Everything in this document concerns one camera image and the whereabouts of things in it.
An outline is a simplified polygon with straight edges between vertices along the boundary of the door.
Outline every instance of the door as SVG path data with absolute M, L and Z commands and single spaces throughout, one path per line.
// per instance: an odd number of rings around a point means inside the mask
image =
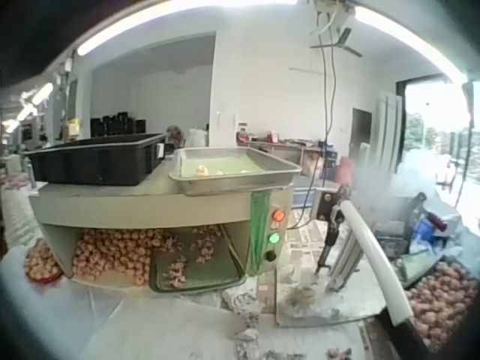
M 361 143 L 370 143 L 372 127 L 372 113 L 360 109 L 352 112 L 352 134 L 350 135 L 349 153 L 350 159 L 356 159 Z

